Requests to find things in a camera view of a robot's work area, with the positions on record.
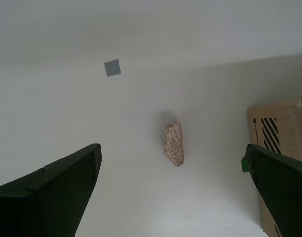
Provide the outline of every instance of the beige sponge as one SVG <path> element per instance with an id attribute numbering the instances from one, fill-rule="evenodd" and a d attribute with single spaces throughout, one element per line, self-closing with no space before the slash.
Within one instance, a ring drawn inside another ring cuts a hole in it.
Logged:
<path id="1" fill-rule="evenodd" d="M 179 122 L 169 123 L 164 132 L 164 154 L 176 166 L 184 163 L 182 129 Z"/>

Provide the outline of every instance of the cardboard box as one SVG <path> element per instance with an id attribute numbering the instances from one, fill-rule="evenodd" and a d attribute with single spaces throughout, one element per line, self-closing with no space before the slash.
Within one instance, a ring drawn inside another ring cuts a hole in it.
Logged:
<path id="1" fill-rule="evenodd" d="M 253 106 L 247 110 L 250 140 L 269 150 L 302 161 L 302 99 Z M 259 195 L 263 230 L 269 237 L 281 233 Z"/>

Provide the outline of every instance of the white surface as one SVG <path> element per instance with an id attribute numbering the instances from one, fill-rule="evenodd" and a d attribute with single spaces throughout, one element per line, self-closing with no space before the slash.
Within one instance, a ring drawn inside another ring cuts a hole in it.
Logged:
<path id="1" fill-rule="evenodd" d="M 302 97 L 302 57 L 207 65 L 299 52 L 300 0 L 0 1 L 0 185 L 101 143 L 76 236 L 265 236 L 245 110 Z"/>
<path id="2" fill-rule="evenodd" d="M 82 61 L 10 70 L 0 83 L 0 185 L 101 143 L 76 236 L 265 236 L 241 171 L 245 110 L 302 97 L 302 57 L 166 69 L 121 60 L 114 77 L 103 63 Z M 163 155 L 163 128 L 174 119 L 181 167 Z"/>
<path id="3" fill-rule="evenodd" d="M 0 66 L 111 52 L 209 63 L 302 53 L 302 0 L 0 0 Z"/>

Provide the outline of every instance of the green tape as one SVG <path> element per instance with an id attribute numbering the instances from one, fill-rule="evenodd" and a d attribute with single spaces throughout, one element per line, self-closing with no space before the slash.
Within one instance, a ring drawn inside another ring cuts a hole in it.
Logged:
<path id="1" fill-rule="evenodd" d="M 243 173 L 249 172 L 248 163 L 246 162 L 246 159 L 244 157 L 242 158 L 241 163 L 242 163 L 242 172 Z"/>

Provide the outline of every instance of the gray sticker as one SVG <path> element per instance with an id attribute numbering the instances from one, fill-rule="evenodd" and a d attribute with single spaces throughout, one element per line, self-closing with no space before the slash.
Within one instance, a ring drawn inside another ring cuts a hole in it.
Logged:
<path id="1" fill-rule="evenodd" d="M 105 65 L 106 75 L 108 77 L 118 75 L 121 73 L 118 59 L 106 62 L 104 63 L 104 65 Z"/>

